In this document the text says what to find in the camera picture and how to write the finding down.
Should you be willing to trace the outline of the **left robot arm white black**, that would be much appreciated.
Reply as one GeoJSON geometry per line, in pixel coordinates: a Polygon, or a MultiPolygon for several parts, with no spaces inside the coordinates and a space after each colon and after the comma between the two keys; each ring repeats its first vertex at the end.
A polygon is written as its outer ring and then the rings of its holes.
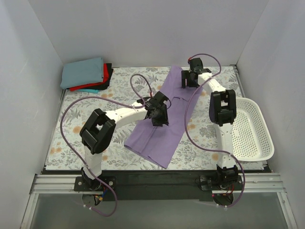
{"type": "Polygon", "coordinates": [[[116,129],[135,121],[150,119],[153,126],[168,125],[167,104],[169,98],[157,92],[153,97],[139,99],[133,104],[112,111],[95,109],[80,131],[85,149],[85,164],[81,169],[82,178],[89,190],[101,187],[102,152],[111,143],[116,129]]]}

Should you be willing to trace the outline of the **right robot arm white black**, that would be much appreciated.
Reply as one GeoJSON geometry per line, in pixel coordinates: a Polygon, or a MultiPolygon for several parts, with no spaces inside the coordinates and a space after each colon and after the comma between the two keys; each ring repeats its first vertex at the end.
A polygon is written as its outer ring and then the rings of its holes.
{"type": "Polygon", "coordinates": [[[181,72],[182,88],[192,87],[195,92],[204,89],[210,95],[209,118],[213,123],[218,149],[216,172],[210,178],[204,178],[204,184],[220,189],[228,189],[238,180],[238,168],[233,158],[233,124],[237,115],[236,93],[226,89],[214,79],[212,72],[204,68],[198,55],[188,59],[190,69],[181,72]]]}

